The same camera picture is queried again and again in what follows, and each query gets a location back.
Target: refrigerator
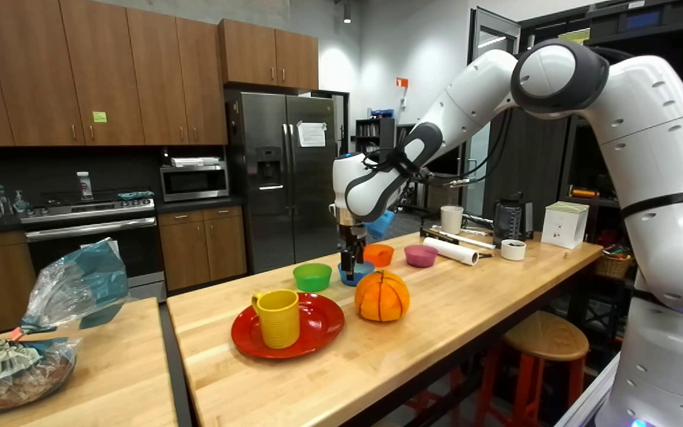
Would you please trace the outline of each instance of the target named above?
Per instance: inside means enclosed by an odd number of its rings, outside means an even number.
[[[245,197],[249,274],[334,255],[333,101],[225,91],[225,102],[231,184]]]

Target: red plate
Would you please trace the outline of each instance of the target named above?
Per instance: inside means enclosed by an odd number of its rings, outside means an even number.
[[[340,334],[345,327],[341,310],[321,294],[300,294],[300,339],[287,349],[270,349],[263,342],[261,319],[248,306],[231,327],[231,338],[237,344],[240,355],[249,358],[300,358],[313,355]]]

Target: bowl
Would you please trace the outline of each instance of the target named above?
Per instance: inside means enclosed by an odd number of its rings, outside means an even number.
[[[363,249],[363,260],[377,268],[385,268],[391,263],[391,255],[393,255],[393,247],[389,245],[368,245]]]
[[[405,262],[408,262],[408,266],[415,266],[415,268],[435,266],[437,255],[438,253],[435,247],[428,247],[428,245],[405,247]]]
[[[355,272],[351,275],[345,275],[341,263],[340,263],[340,279],[347,288],[355,288],[373,272],[374,272],[373,263],[355,263]]]
[[[295,268],[295,285],[301,292],[323,292],[333,281],[333,268],[325,263],[301,263]]]

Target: cardboard box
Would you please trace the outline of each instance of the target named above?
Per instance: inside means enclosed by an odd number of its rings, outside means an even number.
[[[542,242],[574,249],[584,242],[589,205],[555,203],[546,208]]]

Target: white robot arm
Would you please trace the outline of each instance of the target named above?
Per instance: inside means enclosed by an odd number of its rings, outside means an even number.
[[[377,218],[408,173],[514,104],[542,119],[581,115],[591,123],[640,266],[597,426],[683,426],[683,82],[664,59],[608,65],[565,41],[542,44],[517,63],[489,53],[435,102],[404,149],[349,178],[347,209],[355,221]]]

